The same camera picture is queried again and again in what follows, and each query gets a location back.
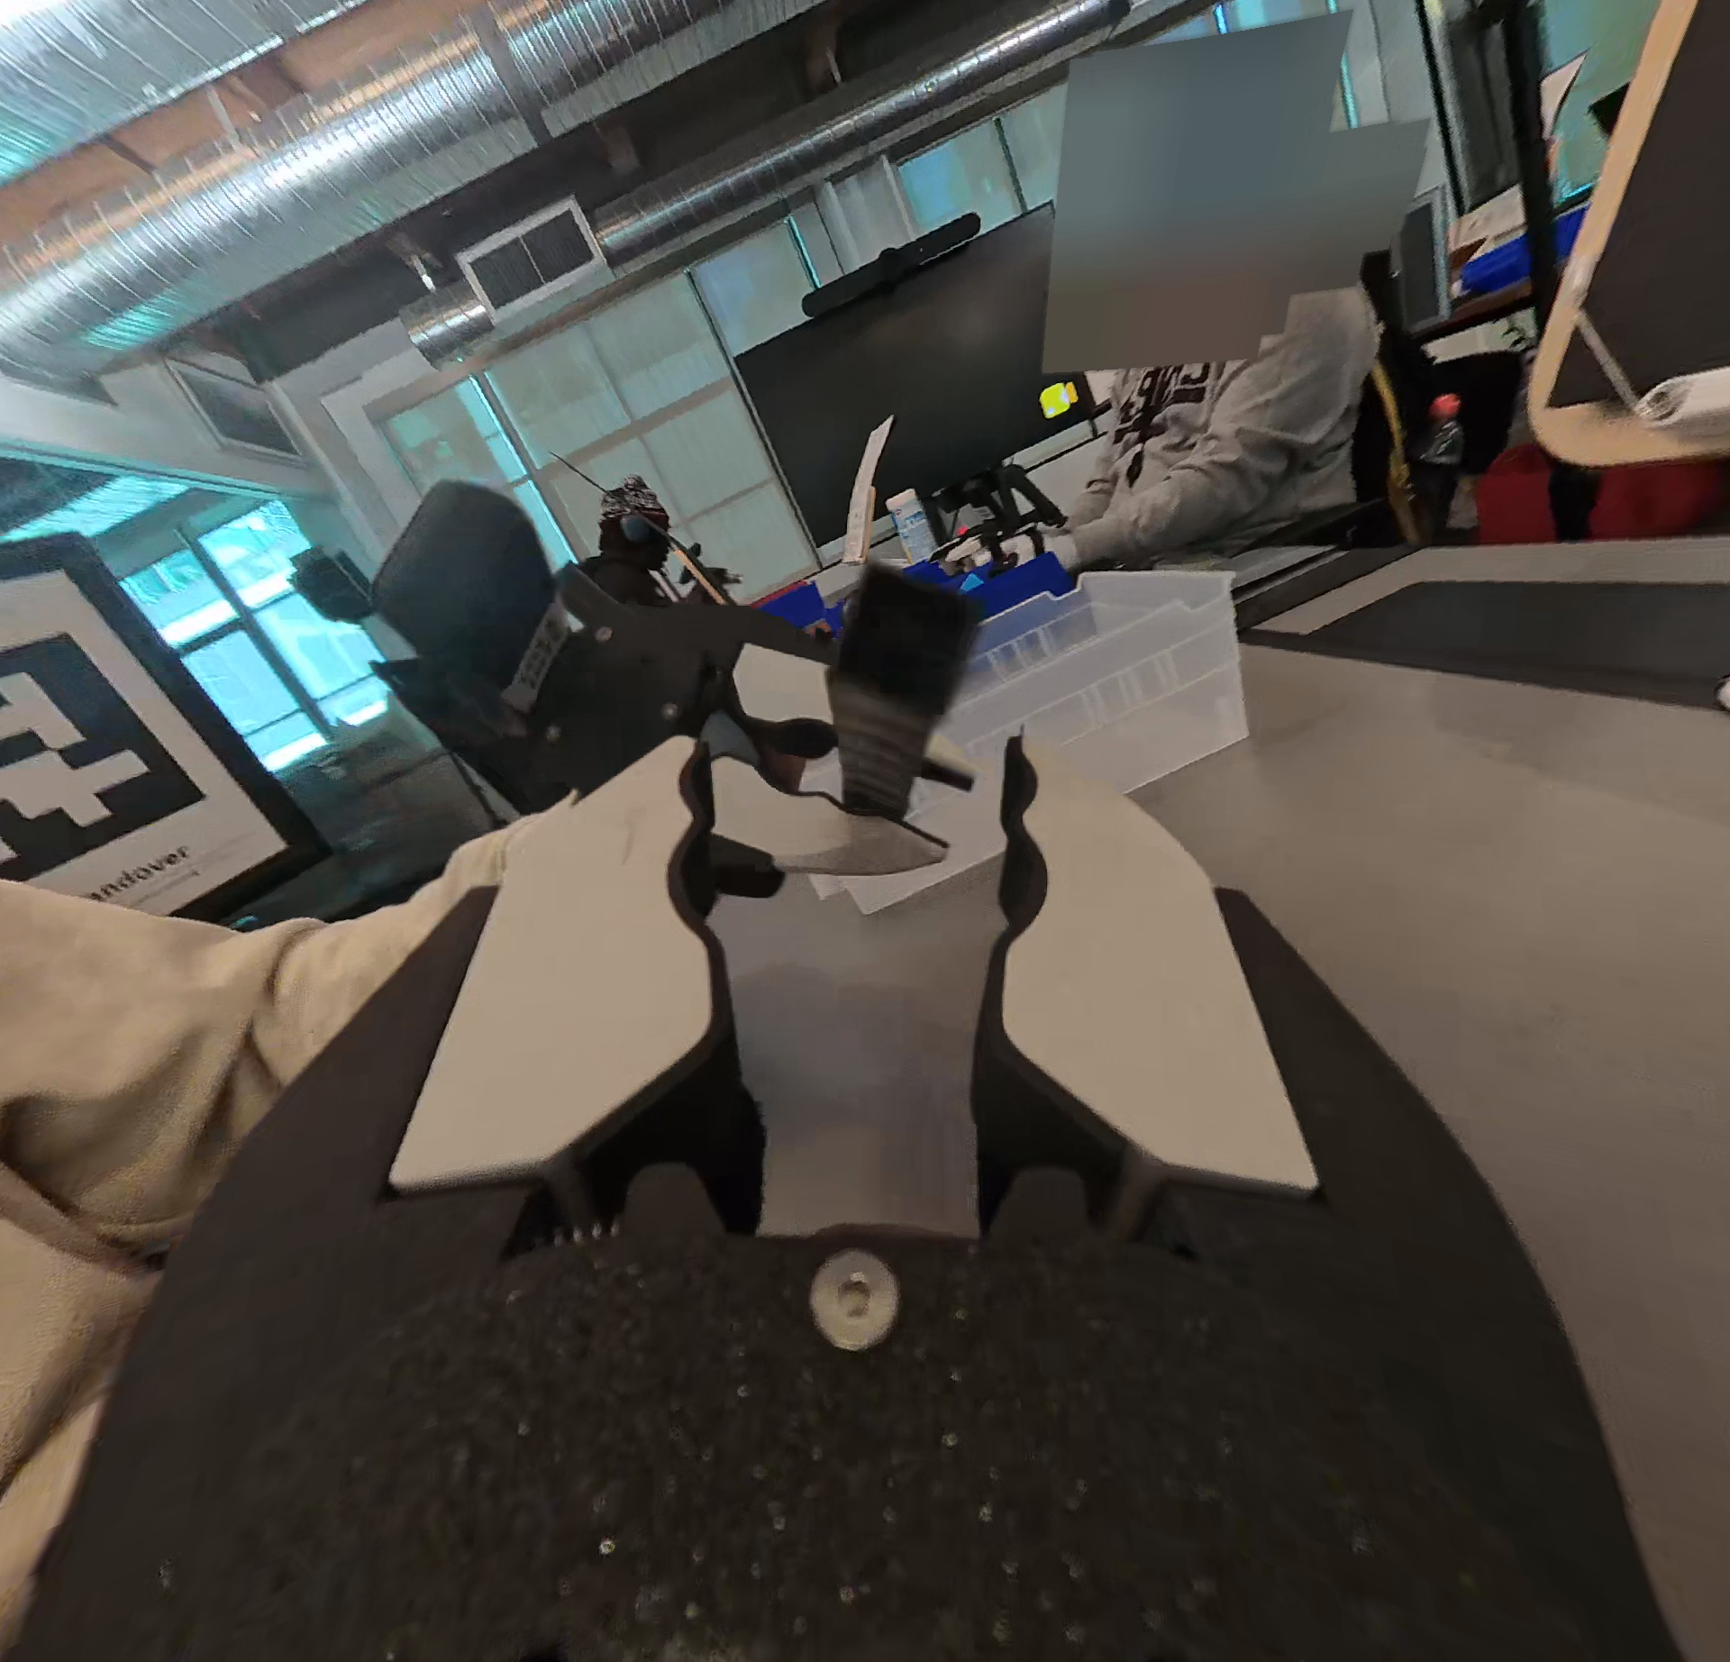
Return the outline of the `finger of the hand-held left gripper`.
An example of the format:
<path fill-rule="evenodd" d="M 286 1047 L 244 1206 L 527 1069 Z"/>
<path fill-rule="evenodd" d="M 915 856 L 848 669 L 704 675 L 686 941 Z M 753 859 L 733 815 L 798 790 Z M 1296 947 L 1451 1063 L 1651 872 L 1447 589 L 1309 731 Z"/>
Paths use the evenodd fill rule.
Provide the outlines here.
<path fill-rule="evenodd" d="M 716 892 L 773 900 L 790 878 L 899 875 L 943 863 L 950 844 L 830 798 L 719 798 L 708 829 Z"/>
<path fill-rule="evenodd" d="M 745 644 L 730 667 L 741 714 L 757 724 L 790 724 L 795 734 L 833 728 L 829 666 L 820 656 L 785 655 Z M 930 734 L 919 779 L 950 790 L 970 790 L 976 769 L 939 731 Z"/>

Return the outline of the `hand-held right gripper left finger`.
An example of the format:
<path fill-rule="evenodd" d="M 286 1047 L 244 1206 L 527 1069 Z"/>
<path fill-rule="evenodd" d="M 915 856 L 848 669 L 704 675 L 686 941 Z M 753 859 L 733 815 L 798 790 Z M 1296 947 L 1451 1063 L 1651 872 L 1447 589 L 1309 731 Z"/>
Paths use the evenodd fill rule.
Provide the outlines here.
<path fill-rule="evenodd" d="M 507 850 L 388 1174 L 399 1194 L 576 1160 L 728 1024 L 706 747 L 670 739 Z"/>

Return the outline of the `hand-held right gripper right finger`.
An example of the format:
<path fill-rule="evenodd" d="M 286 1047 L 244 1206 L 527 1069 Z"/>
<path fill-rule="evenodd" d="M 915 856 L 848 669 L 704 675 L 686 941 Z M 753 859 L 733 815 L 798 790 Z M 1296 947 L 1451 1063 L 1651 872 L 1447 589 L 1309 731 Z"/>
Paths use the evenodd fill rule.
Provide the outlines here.
<path fill-rule="evenodd" d="M 1131 798 L 1013 737 L 976 1015 L 980 1234 L 1049 1184 L 1135 1237 L 1169 1189 L 1320 1189 L 1214 880 Z"/>

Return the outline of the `black ribbed tool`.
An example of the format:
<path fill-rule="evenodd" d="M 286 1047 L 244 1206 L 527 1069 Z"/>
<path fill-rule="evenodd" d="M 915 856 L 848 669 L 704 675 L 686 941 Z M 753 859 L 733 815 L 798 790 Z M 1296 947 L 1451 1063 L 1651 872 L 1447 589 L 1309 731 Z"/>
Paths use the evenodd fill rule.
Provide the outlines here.
<path fill-rule="evenodd" d="M 976 611 L 903 570 L 867 565 L 850 597 L 826 681 L 841 806 L 902 823 L 926 777 L 976 634 Z"/>

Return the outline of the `blue storage bin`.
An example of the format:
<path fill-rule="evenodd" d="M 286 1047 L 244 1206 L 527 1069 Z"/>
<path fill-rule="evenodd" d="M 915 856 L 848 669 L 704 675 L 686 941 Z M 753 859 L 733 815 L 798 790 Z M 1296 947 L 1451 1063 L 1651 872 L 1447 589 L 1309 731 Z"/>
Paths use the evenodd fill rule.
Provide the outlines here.
<path fill-rule="evenodd" d="M 970 598 L 974 615 L 980 620 L 989 620 L 1019 608 L 1036 597 L 1064 597 L 1073 591 L 1077 578 L 1044 552 L 1032 563 L 1011 570 L 971 570 L 967 574 L 947 574 L 935 562 L 906 567 L 906 574 L 920 586 L 936 587 L 941 591 L 956 591 Z M 850 572 L 823 570 L 821 574 L 790 586 L 768 598 L 761 598 L 753 610 L 770 615 L 802 634 L 821 631 L 836 639 L 843 631 L 846 615 L 850 610 L 848 591 L 836 591 L 829 598 L 820 584 L 846 580 Z"/>

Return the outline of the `clear plastic organizer box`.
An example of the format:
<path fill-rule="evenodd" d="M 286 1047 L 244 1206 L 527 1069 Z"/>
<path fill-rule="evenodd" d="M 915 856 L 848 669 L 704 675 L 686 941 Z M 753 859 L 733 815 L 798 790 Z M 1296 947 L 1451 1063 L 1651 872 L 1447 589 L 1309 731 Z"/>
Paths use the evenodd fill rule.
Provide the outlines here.
<path fill-rule="evenodd" d="M 939 737 L 974 772 L 967 792 L 920 782 L 907 821 L 947 844 L 897 875 L 817 875 L 863 915 L 1004 852 L 1001 773 L 1009 740 L 1056 752 L 1072 773 L 1135 793 L 1247 737 L 1226 570 L 1082 574 L 980 625 Z"/>

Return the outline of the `grey desk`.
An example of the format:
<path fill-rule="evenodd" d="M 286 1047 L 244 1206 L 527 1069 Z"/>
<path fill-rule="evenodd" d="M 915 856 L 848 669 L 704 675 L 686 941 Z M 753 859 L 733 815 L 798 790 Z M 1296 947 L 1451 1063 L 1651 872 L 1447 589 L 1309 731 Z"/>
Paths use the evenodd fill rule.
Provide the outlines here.
<path fill-rule="evenodd" d="M 1135 800 L 1423 1092 L 1534 1259 L 1687 1658 L 1726 1658 L 1726 714 L 1253 645 Z M 974 1229 L 989 870 L 724 903 L 763 1231 Z"/>

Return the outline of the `white sign board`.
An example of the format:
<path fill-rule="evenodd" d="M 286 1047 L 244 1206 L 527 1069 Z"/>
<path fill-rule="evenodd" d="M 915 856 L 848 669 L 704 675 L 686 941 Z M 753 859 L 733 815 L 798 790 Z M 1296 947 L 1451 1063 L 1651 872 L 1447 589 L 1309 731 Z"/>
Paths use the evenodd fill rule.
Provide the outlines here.
<path fill-rule="evenodd" d="M 850 567 L 861 567 L 867 562 L 867 552 L 873 547 L 873 526 L 876 518 L 876 471 L 894 423 L 894 414 L 887 414 L 873 428 L 854 468 L 846 533 L 841 541 L 841 562 Z"/>

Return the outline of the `white air vent grille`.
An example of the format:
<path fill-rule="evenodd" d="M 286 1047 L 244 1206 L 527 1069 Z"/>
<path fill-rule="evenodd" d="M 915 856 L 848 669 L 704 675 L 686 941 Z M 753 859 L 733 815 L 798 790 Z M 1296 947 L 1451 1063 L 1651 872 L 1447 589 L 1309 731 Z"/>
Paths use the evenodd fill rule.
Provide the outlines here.
<path fill-rule="evenodd" d="M 570 197 L 459 250 L 456 264 L 493 319 L 613 281 L 613 266 Z"/>

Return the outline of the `large black screen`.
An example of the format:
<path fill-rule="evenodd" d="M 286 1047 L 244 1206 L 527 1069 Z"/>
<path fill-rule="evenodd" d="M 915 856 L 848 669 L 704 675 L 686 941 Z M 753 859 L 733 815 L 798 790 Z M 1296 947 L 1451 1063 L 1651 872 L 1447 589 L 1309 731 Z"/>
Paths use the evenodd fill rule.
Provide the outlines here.
<path fill-rule="evenodd" d="M 980 230 L 970 246 L 815 321 L 739 353 L 733 371 L 793 509 L 817 550 L 846 533 L 850 485 L 873 428 L 894 414 L 876 502 L 923 502 L 992 474 L 1091 420 L 1048 423 L 1042 367 L 1053 206 Z"/>

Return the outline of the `black video bar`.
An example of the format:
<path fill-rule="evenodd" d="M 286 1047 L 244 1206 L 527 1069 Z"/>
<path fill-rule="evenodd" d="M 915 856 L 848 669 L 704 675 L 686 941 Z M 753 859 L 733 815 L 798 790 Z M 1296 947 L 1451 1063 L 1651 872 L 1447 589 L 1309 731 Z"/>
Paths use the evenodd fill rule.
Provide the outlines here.
<path fill-rule="evenodd" d="M 826 286 L 813 288 L 802 299 L 802 316 L 809 321 L 815 321 L 874 293 L 894 290 L 912 275 L 919 275 L 936 261 L 970 246 L 979 232 L 979 214 L 964 214 L 961 217 L 935 226 L 902 246 L 887 246 L 863 266 L 843 273 Z"/>

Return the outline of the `dark bottle red cap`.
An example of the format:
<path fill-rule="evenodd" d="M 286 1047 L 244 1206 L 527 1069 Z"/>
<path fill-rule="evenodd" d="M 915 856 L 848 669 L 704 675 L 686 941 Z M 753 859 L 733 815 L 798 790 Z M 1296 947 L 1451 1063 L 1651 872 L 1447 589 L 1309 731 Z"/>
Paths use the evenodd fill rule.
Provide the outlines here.
<path fill-rule="evenodd" d="M 1421 544 L 1439 541 L 1463 462 L 1461 401 L 1438 394 L 1427 414 L 1427 431 L 1410 460 L 1410 493 L 1416 528 Z"/>

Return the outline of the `red bag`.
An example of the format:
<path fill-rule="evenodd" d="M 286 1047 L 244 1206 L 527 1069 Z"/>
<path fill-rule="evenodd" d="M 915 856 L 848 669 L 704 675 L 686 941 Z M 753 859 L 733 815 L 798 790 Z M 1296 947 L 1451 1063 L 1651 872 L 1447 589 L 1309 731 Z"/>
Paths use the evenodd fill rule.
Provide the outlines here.
<path fill-rule="evenodd" d="M 1479 545 L 1555 544 L 1551 464 L 1537 443 L 1509 447 L 1474 482 Z M 1697 533 L 1726 513 L 1727 462 L 1663 462 L 1596 474 L 1587 536 L 1637 544 Z"/>

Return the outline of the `wood-framed black panel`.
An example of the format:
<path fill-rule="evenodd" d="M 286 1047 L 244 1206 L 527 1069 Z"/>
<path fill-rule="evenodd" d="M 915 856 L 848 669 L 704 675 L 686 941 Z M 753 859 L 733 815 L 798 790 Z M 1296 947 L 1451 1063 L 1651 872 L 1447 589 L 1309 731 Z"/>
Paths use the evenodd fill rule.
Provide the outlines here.
<path fill-rule="evenodd" d="M 1575 332 L 1582 310 L 1637 394 L 1727 369 L 1727 0 L 1658 0 L 1525 393 L 1532 436 L 1562 464 L 1722 460 L 1727 432 L 1633 420 Z"/>

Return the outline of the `wide silver ventilation duct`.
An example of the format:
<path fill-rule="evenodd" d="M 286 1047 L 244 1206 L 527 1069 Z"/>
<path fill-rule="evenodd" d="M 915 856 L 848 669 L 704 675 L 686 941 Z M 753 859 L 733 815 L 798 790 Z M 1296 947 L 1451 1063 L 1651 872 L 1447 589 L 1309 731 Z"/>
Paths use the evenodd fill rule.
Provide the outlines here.
<path fill-rule="evenodd" d="M 378 0 L 1 0 L 5 183 Z"/>

